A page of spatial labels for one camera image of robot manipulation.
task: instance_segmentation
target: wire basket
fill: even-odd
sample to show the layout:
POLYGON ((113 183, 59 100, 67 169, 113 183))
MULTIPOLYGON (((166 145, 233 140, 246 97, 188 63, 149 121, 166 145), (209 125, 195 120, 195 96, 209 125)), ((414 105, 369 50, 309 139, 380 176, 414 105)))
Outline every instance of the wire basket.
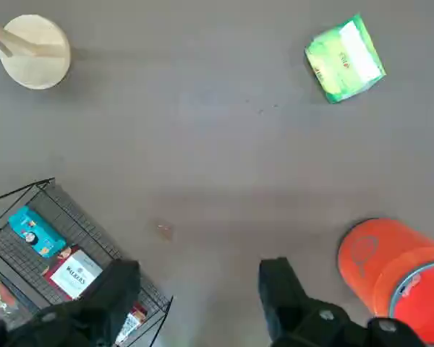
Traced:
MULTIPOLYGON (((55 184, 54 179, 38 181, 16 189, 0 196, 0 201, 16 196, 18 197, 0 212, 0 258, 44 298, 46 306, 60 304, 69 299, 42 276, 51 265, 52 259, 41 257, 7 223, 8 217, 18 208, 27 205, 37 212, 67 240, 67 244, 76 244, 101 268, 106 268, 114 259, 124 257, 106 232, 55 184)), ((150 346, 153 345, 169 313, 172 299, 167 299, 143 272, 140 273, 140 287, 137 301, 147 312, 146 321, 129 335, 122 347, 131 346, 148 331, 156 328, 150 342, 150 346)))

